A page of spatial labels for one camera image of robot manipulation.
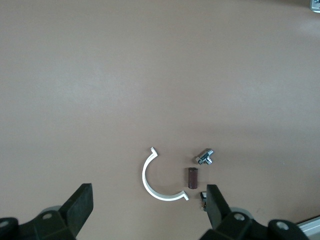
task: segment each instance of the metal bracket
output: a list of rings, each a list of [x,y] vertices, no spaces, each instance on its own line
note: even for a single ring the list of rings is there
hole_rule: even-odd
[[[162,201],[175,201],[175,200],[178,200],[181,198],[185,198],[185,200],[188,201],[189,197],[185,191],[181,191],[175,195],[163,195],[163,194],[160,194],[152,189],[152,187],[149,185],[149,183],[147,182],[147,179],[146,179],[146,170],[147,170],[149,163],[153,159],[155,159],[158,156],[158,154],[153,147],[151,147],[151,152],[152,152],[152,154],[146,159],[146,161],[143,165],[143,170],[142,170],[142,182],[143,182],[145,189],[148,191],[148,193],[150,193],[151,196],[155,197],[156,199],[159,199]]]

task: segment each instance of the white plastic arc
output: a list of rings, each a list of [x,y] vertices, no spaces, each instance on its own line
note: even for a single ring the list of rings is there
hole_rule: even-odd
[[[175,201],[175,200],[178,200],[178,199],[181,199],[181,198],[185,198],[185,200],[189,200],[189,197],[188,195],[186,194],[185,191],[181,191],[175,195],[163,195],[163,194],[160,194],[158,192],[156,192],[155,190],[152,189],[152,187],[150,187],[149,183],[147,182],[147,179],[146,179],[146,170],[147,170],[147,167],[149,165],[149,163],[155,159],[158,154],[156,152],[156,150],[151,147],[151,155],[146,159],[144,165],[143,165],[143,170],[142,170],[142,182],[143,182],[143,185],[145,187],[145,189],[148,191],[148,193],[150,193],[153,197],[155,197],[156,199],[159,199],[159,200],[162,200],[162,201]]]

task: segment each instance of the gray surface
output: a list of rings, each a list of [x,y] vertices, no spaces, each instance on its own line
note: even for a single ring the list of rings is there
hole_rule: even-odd
[[[0,216],[81,183],[79,240],[198,239],[206,184],[263,224],[319,214],[319,21],[302,0],[1,1]],[[189,201],[144,189],[150,147],[150,185]]]

